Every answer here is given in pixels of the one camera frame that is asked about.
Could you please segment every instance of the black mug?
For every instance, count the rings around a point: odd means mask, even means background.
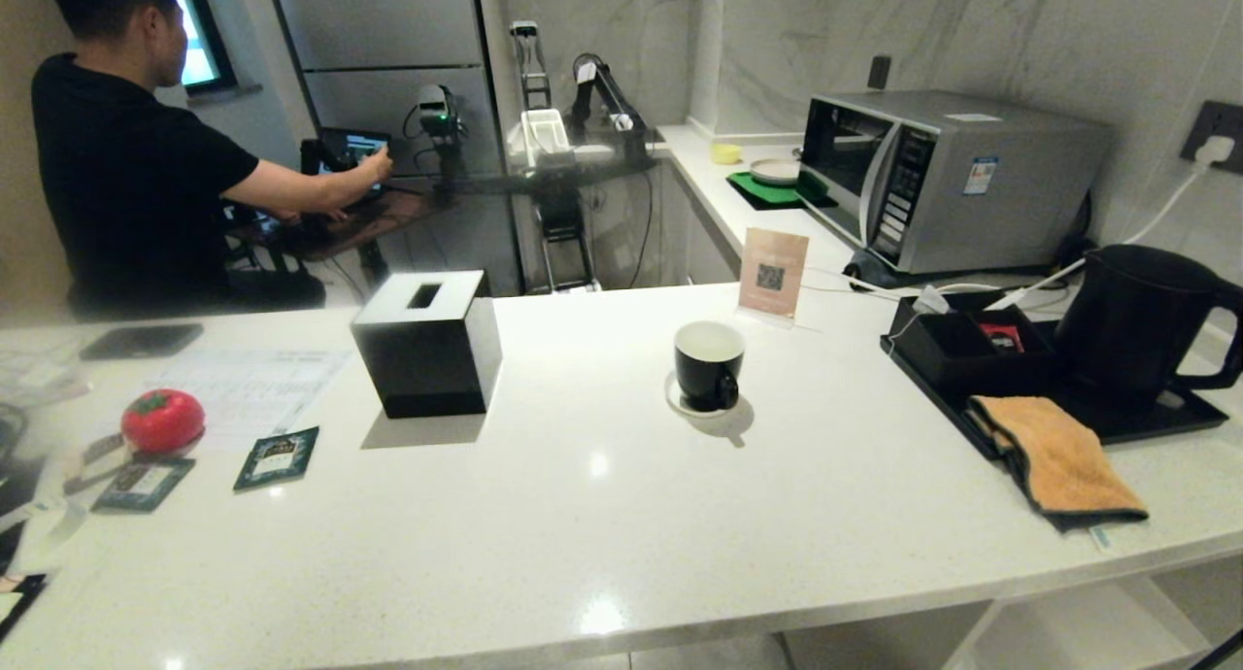
[[[1071,377],[1112,403],[1151,405],[1171,385],[1231,388],[1243,374],[1243,288],[1150,246],[1086,255],[1086,277],[1057,329]],[[1212,308],[1239,317],[1222,370],[1177,374]]]
[[[687,408],[711,413],[738,404],[738,373],[746,342],[721,323],[684,326],[674,338],[677,385]]]

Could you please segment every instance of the refrigerator door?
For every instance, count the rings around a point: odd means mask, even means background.
[[[302,70],[482,65],[474,0],[280,0]]]
[[[467,175],[501,173],[500,143],[484,68],[450,70],[362,70],[362,72],[307,73],[311,99],[319,124],[341,129],[382,131],[393,135],[390,153],[395,175],[429,175],[439,172],[435,153],[426,135],[410,142],[401,135],[403,122],[418,101],[419,87],[445,86],[457,99],[459,116],[470,135],[462,138],[462,159]],[[418,135],[418,113],[410,118],[410,135]]]
[[[485,268],[493,297],[520,295],[510,198],[465,196],[438,215],[379,240],[393,272]]]

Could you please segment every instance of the window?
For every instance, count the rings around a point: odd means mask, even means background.
[[[221,87],[235,87],[237,80],[234,77],[225,46],[220,41],[216,24],[211,19],[208,0],[177,1],[185,14],[185,36],[190,39],[185,68],[181,72],[186,93],[200,94]]]

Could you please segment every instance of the orange towel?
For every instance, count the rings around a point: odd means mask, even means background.
[[[1019,489],[1059,531],[1147,520],[1096,433],[1047,397],[971,397],[967,415],[997,443]]]

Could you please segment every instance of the qr code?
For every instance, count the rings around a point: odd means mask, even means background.
[[[771,292],[779,292],[782,285],[786,282],[786,267],[769,267],[767,264],[761,264],[759,275],[756,277],[756,285],[762,290],[768,290]]]

